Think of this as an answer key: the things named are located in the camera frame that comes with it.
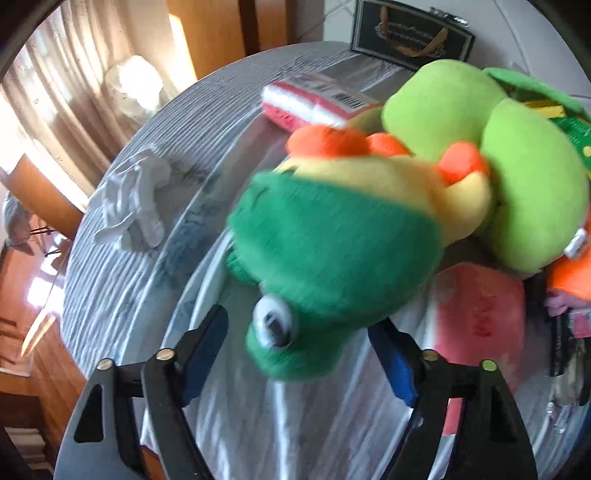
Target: orange plush spot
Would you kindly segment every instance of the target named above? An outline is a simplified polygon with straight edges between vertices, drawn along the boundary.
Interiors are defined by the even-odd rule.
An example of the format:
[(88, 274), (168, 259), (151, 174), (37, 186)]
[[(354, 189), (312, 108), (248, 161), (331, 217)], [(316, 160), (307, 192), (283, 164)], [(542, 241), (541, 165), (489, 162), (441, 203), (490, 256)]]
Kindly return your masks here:
[(452, 185), (466, 178), (470, 173), (480, 171), (488, 175), (490, 168), (478, 147), (470, 142), (457, 142), (443, 154), (437, 170), (447, 184)]
[(398, 138), (386, 133), (370, 135), (368, 141), (371, 153), (382, 155), (383, 157), (411, 154)]
[[(585, 230), (591, 231), (591, 213)], [(561, 290), (582, 300), (591, 300), (591, 245), (578, 258), (560, 257), (550, 266), (548, 290)]]
[(369, 155), (369, 144), (363, 133), (327, 125), (299, 128), (291, 134), (285, 148), (290, 155), (302, 157), (334, 159)]

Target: plush toy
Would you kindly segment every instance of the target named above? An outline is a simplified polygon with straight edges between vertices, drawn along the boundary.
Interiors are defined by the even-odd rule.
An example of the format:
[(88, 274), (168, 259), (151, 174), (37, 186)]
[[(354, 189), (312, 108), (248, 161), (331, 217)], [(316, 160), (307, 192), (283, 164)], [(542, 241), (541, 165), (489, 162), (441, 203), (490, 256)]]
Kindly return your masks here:
[(256, 174), (228, 219), (228, 267), (264, 294), (246, 345), (270, 377), (328, 373), (353, 332), (401, 307), (444, 247), (486, 216), (491, 189), (481, 157), (435, 166), (372, 153), (405, 151), (381, 140), (304, 127), (287, 143), (291, 157)]
[(526, 75), (439, 60), (386, 102), (382, 121), (431, 162), (457, 142), (477, 145), (491, 165), (496, 200), (482, 238), (507, 267), (534, 273), (562, 255), (585, 218), (589, 192), (566, 135), (509, 94), (549, 98), (584, 114), (576, 100)]

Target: googly eye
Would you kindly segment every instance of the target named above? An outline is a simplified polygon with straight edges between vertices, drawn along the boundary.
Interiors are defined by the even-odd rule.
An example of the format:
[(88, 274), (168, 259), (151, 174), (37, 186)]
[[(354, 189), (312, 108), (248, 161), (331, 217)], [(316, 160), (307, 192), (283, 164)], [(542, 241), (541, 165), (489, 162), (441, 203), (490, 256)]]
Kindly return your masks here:
[(296, 321), (289, 305), (275, 295), (265, 295), (257, 302), (252, 327), (263, 348), (285, 348), (296, 338)]

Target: black clamp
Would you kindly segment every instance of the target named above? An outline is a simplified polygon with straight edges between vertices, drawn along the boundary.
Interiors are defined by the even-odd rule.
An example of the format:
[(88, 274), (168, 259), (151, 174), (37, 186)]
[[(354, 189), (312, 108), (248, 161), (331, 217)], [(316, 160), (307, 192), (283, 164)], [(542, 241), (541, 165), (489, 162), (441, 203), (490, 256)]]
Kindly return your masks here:
[[(455, 397), (464, 406), (445, 478), (537, 478), (523, 421), (494, 362), (450, 364), (435, 351), (420, 351), (389, 320), (368, 330), (392, 390), (414, 407), (382, 480), (428, 478), (447, 402)], [(215, 306), (175, 349), (162, 349), (143, 364), (101, 360), (68, 424), (54, 478), (146, 480), (132, 408), (134, 397), (144, 397), (168, 480), (214, 480), (182, 408), (201, 394), (227, 332), (227, 313)]]

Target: black framed picture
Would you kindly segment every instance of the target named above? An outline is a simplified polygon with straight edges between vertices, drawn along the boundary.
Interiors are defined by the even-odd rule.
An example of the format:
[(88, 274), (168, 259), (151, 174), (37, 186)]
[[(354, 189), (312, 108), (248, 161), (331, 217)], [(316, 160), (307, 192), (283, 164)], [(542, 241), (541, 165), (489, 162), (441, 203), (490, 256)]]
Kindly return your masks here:
[(440, 59), (466, 61), (475, 36), (441, 17), (391, 0), (358, 0), (351, 49), (411, 70)]

